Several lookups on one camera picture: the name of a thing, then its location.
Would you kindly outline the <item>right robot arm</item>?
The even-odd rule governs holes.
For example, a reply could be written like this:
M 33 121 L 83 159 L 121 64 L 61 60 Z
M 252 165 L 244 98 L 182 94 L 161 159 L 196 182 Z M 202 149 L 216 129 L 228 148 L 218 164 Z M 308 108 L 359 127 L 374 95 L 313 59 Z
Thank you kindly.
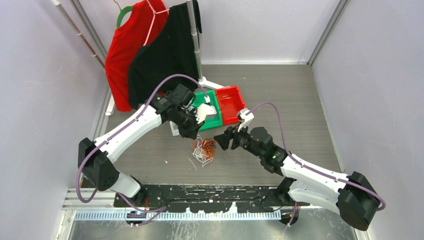
M 228 127 L 213 139 L 224 151 L 243 148 L 257 157 L 265 170 L 282 176 L 274 195 L 283 205 L 302 202 L 319 206 L 339 214 L 351 227 L 366 231 L 381 204 L 363 174 L 355 171 L 347 175 L 311 164 L 275 144 L 264 127 L 251 131 Z

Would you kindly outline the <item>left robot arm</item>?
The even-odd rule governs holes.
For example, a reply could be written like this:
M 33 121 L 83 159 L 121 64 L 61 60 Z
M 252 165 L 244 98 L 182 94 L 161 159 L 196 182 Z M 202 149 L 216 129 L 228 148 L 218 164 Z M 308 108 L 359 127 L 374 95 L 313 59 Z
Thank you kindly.
M 95 140 L 84 138 L 78 145 L 78 174 L 83 174 L 97 191 L 121 194 L 133 206 L 141 206 L 147 189 L 133 176 L 115 167 L 124 151 L 146 133 L 165 122 L 177 126 L 182 138 L 196 139 L 208 115 L 216 113 L 207 94 L 205 102 L 193 106 L 196 95 L 182 84 L 165 95 L 155 92 L 131 117 Z

